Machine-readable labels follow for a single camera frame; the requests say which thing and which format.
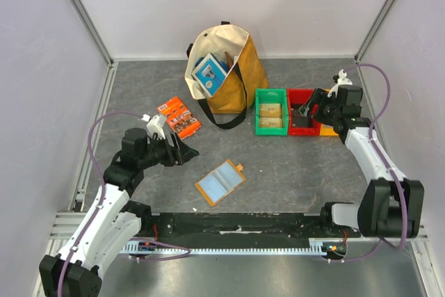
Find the mustard leather card holder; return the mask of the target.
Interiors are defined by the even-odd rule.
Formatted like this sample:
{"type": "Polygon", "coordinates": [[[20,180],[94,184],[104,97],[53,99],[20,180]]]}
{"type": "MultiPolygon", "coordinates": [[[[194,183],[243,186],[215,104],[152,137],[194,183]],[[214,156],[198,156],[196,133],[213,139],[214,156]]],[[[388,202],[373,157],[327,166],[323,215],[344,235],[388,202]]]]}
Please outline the mustard leather card holder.
{"type": "Polygon", "coordinates": [[[197,181],[195,187],[207,203],[214,207],[246,181],[243,169],[242,164],[234,164],[227,159],[197,181]]]}

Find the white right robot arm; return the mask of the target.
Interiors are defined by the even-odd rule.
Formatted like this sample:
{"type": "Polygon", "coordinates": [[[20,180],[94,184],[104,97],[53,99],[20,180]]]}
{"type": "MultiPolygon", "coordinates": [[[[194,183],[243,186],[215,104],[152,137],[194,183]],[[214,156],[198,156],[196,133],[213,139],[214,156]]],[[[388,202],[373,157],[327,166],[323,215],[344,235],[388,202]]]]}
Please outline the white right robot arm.
{"type": "Polygon", "coordinates": [[[420,228],[424,187],[408,179],[384,151],[371,121],[361,116],[362,96],[362,89],[354,85],[340,85],[335,93],[317,88],[298,110],[333,128],[368,184],[359,205],[326,203],[318,228],[328,237],[348,226],[364,236],[414,238],[420,228]]]}

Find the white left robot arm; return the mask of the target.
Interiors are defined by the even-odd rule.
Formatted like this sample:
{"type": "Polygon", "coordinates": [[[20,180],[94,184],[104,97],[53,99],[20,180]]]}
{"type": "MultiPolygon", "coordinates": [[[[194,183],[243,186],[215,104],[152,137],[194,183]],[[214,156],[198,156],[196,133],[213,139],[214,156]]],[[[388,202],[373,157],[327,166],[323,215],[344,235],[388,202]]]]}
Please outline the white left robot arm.
{"type": "Polygon", "coordinates": [[[46,296],[98,296],[104,276],[136,235],[153,228],[151,208],[130,199],[152,166],[180,166],[199,152],[175,133],[149,135],[126,130],[121,149],[103,174],[104,183],[70,240],[54,256],[45,255],[39,272],[46,296]]]}

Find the black VIP card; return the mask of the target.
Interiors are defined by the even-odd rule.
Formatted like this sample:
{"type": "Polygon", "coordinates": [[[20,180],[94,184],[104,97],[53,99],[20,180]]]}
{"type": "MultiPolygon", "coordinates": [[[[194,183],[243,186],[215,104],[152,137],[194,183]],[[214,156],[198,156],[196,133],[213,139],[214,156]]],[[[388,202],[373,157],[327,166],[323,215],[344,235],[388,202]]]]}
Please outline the black VIP card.
{"type": "Polygon", "coordinates": [[[294,128],[313,128],[314,122],[311,114],[303,116],[298,109],[301,104],[291,104],[291,126],[294,128]]]}

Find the gold VIP card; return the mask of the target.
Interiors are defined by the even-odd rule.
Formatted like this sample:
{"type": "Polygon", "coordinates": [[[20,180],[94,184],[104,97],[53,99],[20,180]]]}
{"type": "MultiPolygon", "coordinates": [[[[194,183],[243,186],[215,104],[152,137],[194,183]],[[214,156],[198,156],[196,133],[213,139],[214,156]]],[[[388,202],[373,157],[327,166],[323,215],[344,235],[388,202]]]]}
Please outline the gold VIP card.
{"type": "Polygon", "coordinates": [[[281,118],[266,118],[261,117],[259,119],[259,126],[261,128],[282,128],[283,123],[281,118]]]}

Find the yellow plastic bin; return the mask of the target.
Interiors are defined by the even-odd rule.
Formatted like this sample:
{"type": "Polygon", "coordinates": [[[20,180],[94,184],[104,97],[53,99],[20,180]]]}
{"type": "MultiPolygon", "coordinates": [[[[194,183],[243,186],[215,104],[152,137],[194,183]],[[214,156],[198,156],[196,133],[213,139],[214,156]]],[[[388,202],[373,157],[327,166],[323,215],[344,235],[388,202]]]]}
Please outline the yellow plastic bin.
{"type": "Polygon", "coordinates": [[[343,121],[355,117],[360,107],[357,105],[357,92],[354,87],[342,85],[337,96],[328,97],[327,94],[328,92],[321,91],[314,119],[321,124],[321,136],[335,136],[337,130],[343,133],[343,121]]]}

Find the orange screw assortment box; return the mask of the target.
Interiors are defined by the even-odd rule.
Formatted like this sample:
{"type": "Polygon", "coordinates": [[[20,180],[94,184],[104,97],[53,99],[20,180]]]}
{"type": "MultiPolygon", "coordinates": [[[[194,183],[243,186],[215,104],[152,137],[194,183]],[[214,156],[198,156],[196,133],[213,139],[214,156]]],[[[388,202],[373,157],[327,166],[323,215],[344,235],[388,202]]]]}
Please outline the orange screw assortment box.
{"type": "Polygon", "coordinates": [[[191,137],[201,127],[198,119],[178,97],[173,97],[156,109],[166,117],[166,123],[181,140],[191,137]]]}

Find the red plastic bin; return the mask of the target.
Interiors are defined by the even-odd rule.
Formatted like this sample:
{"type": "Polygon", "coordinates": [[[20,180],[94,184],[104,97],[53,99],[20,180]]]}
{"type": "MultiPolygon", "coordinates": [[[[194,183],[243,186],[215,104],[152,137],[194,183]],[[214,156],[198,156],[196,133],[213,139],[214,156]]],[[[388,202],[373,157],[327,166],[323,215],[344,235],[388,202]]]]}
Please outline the red plastic bin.
{"type": "Polygon", "coordinates": [[[289,136],[318,136],[321,131],[321,124],[313,119],[313,128],[294,128],[291,126],[291,104],[305,104],[313,93],[312,88],[290,88],[286,90],[288,114],[289,114],[289,136]]]}

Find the blue razor package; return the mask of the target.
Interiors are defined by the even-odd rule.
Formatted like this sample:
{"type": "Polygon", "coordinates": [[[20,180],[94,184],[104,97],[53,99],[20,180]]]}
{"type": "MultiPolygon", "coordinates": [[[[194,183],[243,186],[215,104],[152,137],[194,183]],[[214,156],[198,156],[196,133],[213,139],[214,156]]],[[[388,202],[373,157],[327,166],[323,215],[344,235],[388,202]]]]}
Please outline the blue razor package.
{"type": "Polygon", "coordinates": [[[212,97],[224,83],[228,71],[225,62],[220,61],[213,53],[209,53],[196,62],[191,76],[203,89],[204,95],[212,97]]]}

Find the green plastic bin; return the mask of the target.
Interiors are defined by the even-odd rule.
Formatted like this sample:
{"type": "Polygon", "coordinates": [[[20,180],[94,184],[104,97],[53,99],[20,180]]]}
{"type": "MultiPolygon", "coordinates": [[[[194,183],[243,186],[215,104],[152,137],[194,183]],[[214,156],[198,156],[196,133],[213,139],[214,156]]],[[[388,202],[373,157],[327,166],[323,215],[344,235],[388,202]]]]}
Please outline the green plastic bin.
{"type": "Polygon", "coordinates": [[[283,88],[258,88],[255,92],[255,134],[258,136],[286,136],[289,127],[289,114],[286,90],[283,88]],[[282,128],[261,128],[259,126],[259,105],[282,105],[282,128]]]}

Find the tan canvas tote bag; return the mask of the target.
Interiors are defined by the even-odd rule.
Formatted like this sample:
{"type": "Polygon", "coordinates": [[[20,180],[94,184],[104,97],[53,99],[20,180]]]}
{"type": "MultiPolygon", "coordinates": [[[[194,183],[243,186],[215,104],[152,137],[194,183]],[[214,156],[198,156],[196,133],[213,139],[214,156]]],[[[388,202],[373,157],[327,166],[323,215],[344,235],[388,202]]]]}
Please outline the tan canvas tote bag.
{"type": "Polygon", "coordinates": [[[248,109],[254,104],[258,88],[268,88],[266,72],[259,59],[253,39],[244,28],[222,21],[217,26],[203,30],[189,44],[184,79],[189,92],[198,102],[205,116],[221,129],[233,129],[240,125],[248,109]],[[234,58],[222,85],[212,96],[192,77],[201,58],[213,54],[224,61],[225,54],[234,58]]]}

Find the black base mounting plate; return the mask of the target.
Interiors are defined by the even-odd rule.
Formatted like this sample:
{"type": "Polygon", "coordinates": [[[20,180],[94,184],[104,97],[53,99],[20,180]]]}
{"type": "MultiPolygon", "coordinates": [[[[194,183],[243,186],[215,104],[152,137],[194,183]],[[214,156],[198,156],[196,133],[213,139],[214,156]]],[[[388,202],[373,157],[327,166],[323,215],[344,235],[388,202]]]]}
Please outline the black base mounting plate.
{"type": "Polygon", "coordinates": [[[318,214],[299,213],[155,213],[136,234],[165,241],[203,234],[294,234],[298,238],[358,238],[351,227],[329,223],[318,214]]]}

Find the aluminium corner frame post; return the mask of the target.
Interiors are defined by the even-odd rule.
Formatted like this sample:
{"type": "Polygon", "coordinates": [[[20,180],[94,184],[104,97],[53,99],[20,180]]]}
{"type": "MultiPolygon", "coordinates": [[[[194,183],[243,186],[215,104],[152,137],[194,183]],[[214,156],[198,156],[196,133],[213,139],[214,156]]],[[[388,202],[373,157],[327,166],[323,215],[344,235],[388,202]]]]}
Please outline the aluminium corner frame post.
{"type": "Polygon", "coordinates": [[[396,2],[397,0],[384,0],[383,4],[381,5],[378,11],[378,14],[373,20],[371,27],[367,31],[361,45],[359,46],[359,49],[357,50],[354,56],[354,60],[356,63],[360,63],[362,61],[363,57],[369,50],[371,43],[374,41],[375,37],[379,33],[380,29],[382,28],[382,25],[388,18],[396,2]]]}

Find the left aluminium frame post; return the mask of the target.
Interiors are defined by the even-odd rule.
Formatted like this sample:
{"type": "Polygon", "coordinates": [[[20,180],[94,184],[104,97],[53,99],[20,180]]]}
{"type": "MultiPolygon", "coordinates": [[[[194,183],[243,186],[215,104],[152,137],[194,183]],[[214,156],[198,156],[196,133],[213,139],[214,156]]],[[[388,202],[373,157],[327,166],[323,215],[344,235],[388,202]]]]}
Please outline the left aluminium frame post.
{"type": "Polygon", "coordinates": [[[113,57],[111,56],[104,41],[102,40],[102,37],[100,36],[99,31],[97,30],[96,26],[94,25],[82,0],[70,0],[70,3],[72,4],[72,7],[74,8],[75,12],[77,13],[79,19],[81,20],[81,23],[83,24],[84,28],[86,29],[88,35],[91,37],[92,41],[94,42],[100,56],[103,58],[104,62],[109,67],[111,67],[114,64],[113,57]]]}

